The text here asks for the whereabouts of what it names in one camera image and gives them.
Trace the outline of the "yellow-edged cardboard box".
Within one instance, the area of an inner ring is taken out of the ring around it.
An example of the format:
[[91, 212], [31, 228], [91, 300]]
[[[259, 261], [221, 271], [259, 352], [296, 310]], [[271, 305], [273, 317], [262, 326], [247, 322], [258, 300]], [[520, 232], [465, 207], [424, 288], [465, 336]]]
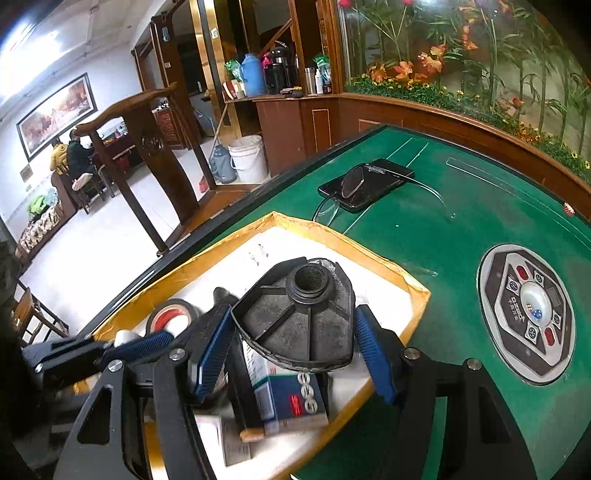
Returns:
[[207, 461], [219, 479], [286, 479], [318, 454], [375, 388], [353, 347], [355, 309], [367, 305], [380, 325], [408, 342], [431, 297], [397, 264], [321, 224], [273, 212], [226, 236], [144, 289], [92, 336], [145, 331], [170, 299], [200, 311], [224, 288], [237, 301], [223, 311], [238, 341], [263, 426], [249, 431], [249, 459], [229, 465], [214, 416], [194, 417]]

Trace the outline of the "brown tape roll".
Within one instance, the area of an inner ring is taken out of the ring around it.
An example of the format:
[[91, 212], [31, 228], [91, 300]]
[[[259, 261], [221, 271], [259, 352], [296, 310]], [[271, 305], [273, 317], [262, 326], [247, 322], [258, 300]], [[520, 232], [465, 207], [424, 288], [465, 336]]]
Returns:
[[166, 331], [173, 337], [179, 336], [202, 316], [202, 312], [192, 304], [179, 298], [160, 303], [148, 316], [145, 334]]

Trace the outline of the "black plastic funnel base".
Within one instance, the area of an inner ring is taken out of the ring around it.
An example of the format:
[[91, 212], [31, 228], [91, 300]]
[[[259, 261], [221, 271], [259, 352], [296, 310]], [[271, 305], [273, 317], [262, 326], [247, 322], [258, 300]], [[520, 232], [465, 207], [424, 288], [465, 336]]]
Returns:
[[353, 285], [327, 258], [286, 260], [232, 307], [244, 342], [288, 370], [328, 372], [353, 359]]

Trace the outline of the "small silver pink-label box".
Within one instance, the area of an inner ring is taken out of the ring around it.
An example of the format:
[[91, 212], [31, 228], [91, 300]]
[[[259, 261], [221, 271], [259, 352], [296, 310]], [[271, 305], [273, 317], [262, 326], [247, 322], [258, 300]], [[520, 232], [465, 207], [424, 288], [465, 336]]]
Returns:
[[252, 459], [249, 444], [240, 439], [235, 421], [213, 415], [197, 415], [195, 421], [207, 458], [214, 469]]

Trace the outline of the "black rod with silver ring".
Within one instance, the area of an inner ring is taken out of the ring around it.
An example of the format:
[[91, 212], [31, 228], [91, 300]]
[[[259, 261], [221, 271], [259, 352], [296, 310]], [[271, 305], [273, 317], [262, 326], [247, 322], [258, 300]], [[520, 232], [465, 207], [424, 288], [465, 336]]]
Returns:
[[224, 320], [224, 334], [229, 340], [228, 354], [225, 357], [224, 368], [228, 376], [228, 398], [231, 402], [236, 423], [239, 426], [239, 437], [245, 443], [262, 440], [264, 437], [263, 420], [259, 414], [249, 370], [245, 362], [242, 339], [236, 330], [232, 317], [232, 307], [238, 298], [222, 287], [213, 290], [214, 305], [228, 307], [228, 317]]

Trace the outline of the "blue white cigarette box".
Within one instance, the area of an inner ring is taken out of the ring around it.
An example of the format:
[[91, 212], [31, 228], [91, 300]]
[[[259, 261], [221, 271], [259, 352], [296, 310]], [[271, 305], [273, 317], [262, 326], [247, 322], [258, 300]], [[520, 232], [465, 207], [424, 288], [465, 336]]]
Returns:
[[321, 386], [314, 373], [277, 366], [245, 342], [242, 351], [264, 435], [321, 429], [329, 424]]

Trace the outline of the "mahjong table centre control panel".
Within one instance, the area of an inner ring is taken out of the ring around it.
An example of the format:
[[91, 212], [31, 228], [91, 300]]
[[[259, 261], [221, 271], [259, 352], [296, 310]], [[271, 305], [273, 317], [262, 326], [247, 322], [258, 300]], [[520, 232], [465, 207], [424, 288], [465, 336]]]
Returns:
[[531, 385], [558, 380], [573, 356], [576, 321], [551, 265], [524, 246], [499, 244], [480, 261], [477, 289], [486, 328], [507, 367]]

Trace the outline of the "seated person dark jacket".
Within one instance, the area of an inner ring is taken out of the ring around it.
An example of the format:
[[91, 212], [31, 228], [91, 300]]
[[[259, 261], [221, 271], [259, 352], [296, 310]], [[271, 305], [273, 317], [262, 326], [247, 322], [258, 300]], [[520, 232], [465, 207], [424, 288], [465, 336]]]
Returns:
[[95, 153], [93, 146], [84, 147], [80, 142], [80, 136], [72, 129], [69, 133], [70, 141], [67, 146], [67, 164], [69, 178], [72, 181], [72, 189], [79, 190], [82, 182], [87, 182], [94, 173], [91, 157]]

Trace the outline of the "black smartphone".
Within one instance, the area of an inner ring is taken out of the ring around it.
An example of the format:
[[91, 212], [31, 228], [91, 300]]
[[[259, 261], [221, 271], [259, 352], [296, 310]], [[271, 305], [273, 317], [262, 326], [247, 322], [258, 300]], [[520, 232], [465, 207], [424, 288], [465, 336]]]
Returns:
[[[342, 185], [349, 173], [353, 174], [353, 185], [362, 179], [361, 186], [353, 191], [353, 195], [346, 198], [342, 195]], [[318, 194], [322, 198], [331, 198], [339, 203], [339, 207], [349, 213], [359, 213], [366, 207], [380, 200], [391, 191], [406, 183], [406, 177], [414, 178], [415, 171], [401, 166], [385, 158], [378, 158], [370, 163], [358, 164], [349, 169], [346, 174], [339, 175], [318, 186]]]

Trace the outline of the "wooden chair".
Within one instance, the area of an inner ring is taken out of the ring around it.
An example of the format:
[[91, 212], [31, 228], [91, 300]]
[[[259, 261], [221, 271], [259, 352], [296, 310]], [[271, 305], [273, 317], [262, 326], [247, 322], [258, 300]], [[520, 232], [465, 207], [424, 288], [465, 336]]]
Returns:
[[[143, 91], [111, 105], [92, 121], [79, 124], [75, 128], [76, 135], [88, 136], [91, 139], [102, 164], [110, 172], [126, 203], [154, 243], [159, 256], [168, 252], [178, 241], [216, 213], [242, 199], [260, 185], [259, 182], [225, 185], [216, 183], [204, 151], [198, 143], [197, 129], [192, 127], [188, 114], [180, 108], [176, 90], [177, 84], [172, 83], [163, 89]], [[201, 199], [197, 198], [190, 179], [172, 153], [152, 113], [152, 102], [161, 98], [167, 100], [171, 110], [180, 120], [181, 130], [189, 139], [197, 163], [204, 174], [208, 190]], [[162, 188], [178, 217], [178, 225], [167, 238], [162, 238], [157, 232], [99, 137], [98, 129], [116, 118], [123, 119], [141, 159]]]

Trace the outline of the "framed landscape painting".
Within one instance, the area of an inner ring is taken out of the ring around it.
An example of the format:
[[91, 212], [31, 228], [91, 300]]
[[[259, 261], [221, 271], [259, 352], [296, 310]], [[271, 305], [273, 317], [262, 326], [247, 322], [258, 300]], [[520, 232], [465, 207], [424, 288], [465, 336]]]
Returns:
[[89, 76], [84, 73], [55, 91], [16, 125], [28, 162], [55, 137], [97, 111]]

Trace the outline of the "white plastic bucket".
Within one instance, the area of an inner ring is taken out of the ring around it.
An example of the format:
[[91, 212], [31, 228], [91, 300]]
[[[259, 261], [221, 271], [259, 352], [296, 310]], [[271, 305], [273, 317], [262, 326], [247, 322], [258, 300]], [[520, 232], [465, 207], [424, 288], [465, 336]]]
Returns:
[[233, 140], [228, 145], [230, 165], [238, 174], [240, 182], [260, 184], [266, 180], [269, 170], [264, 154], [263, 137], [249, 135]]

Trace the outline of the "wooden counter cabinet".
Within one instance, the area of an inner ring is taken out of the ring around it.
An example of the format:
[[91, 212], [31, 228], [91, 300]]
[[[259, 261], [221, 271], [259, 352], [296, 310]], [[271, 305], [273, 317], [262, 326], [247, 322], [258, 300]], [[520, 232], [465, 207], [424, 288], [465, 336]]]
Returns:
[[228, 103], [246, 135], [263, 135], [270, 173], [287, 168], [380, 124], [432, 135], [484, 154], [545, 187], [590, 218], [590, 186], [548, 154], [481, 121], [374, 95], [342, 93], [298, 99], [262, 96]]

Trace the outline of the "blue thermos jug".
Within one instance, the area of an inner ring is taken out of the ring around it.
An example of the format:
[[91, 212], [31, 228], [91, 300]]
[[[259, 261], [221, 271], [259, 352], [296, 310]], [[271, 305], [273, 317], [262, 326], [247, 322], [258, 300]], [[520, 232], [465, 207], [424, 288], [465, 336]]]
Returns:
[[245, 94], [247, 97], [259, 97], [266, 94], [266, 79], [264, 79], [263, 65], [259, 57], [248, 53], [240, 64]]

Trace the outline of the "flower mural glass panel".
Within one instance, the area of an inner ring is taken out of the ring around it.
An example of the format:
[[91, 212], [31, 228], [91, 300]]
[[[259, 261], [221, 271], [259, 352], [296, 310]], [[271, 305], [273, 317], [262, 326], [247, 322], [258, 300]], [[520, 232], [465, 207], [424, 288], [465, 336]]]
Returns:
[[590, 177], [590, 77], [527, 1], [339, 1], [346, 90], [430, 105]]

